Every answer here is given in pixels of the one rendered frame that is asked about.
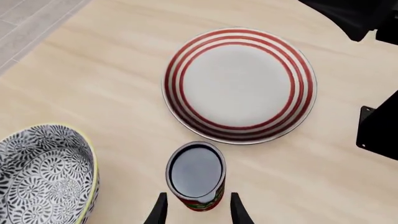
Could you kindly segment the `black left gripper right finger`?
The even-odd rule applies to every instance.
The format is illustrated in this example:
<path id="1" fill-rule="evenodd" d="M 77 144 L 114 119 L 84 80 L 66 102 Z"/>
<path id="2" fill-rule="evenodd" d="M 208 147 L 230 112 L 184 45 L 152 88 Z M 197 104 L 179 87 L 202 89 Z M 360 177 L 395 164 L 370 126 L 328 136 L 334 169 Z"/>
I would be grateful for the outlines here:
<path id="1" fill-rule="evenodd" d="M 237 192 L 231 193 L 230 210 L 233 224 L 254 224 Z"/>

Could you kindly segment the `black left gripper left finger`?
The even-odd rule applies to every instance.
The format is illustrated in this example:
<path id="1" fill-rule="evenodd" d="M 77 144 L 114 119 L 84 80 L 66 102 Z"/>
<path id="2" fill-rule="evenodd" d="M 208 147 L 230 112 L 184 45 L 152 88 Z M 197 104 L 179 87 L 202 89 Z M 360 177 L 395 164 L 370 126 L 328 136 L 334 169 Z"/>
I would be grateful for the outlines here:
<path id="1" fill-rule="evenodd" d="M 145 220 L 144 224 L 165 224 L 167 218 L 168 200 L 167 193 L 162 192 L 159 194 L 158 199 Z"/>

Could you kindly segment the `red printed tin can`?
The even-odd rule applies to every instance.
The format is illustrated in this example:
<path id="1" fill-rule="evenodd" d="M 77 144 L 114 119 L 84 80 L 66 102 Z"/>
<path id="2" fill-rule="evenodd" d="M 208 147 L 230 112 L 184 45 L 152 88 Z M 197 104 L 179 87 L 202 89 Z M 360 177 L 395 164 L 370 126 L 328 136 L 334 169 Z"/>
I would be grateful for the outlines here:
<path id="1" fill-rule="evenodd" d="M 205 212 L 215 208 L 223 198 L 226 161 L 214 145 L 192 141 L 172 154 L 165 178 L 171 192 L 187 208 Z"/>

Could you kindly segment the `black and white patterned bowl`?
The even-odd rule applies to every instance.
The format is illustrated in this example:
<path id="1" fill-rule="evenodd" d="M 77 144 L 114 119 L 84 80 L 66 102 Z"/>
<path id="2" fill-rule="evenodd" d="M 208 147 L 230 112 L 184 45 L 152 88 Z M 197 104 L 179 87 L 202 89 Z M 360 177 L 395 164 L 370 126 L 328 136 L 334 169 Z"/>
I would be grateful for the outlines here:
<path id="1" fill-rule="evenodd" d="M 68 126 L 41 124 L 0 141 L 0 224 L 86 224 L 99 188 L 95 152 Z"/>

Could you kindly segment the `white plate with red rings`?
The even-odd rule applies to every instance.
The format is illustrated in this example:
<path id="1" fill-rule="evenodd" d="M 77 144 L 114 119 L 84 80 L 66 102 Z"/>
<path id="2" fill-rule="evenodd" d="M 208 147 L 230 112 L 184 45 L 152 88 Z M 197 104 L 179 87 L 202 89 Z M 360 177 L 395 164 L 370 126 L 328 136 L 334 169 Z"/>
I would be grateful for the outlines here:
<path id="1" fill-rule="evenodd" d="M 162 94 L 186 128 L 226 144 L 258 144 L 300 126 L 317 98 L 315 72 L 284 39 L 243 27 L 188 40 L 170 59 Z"/>

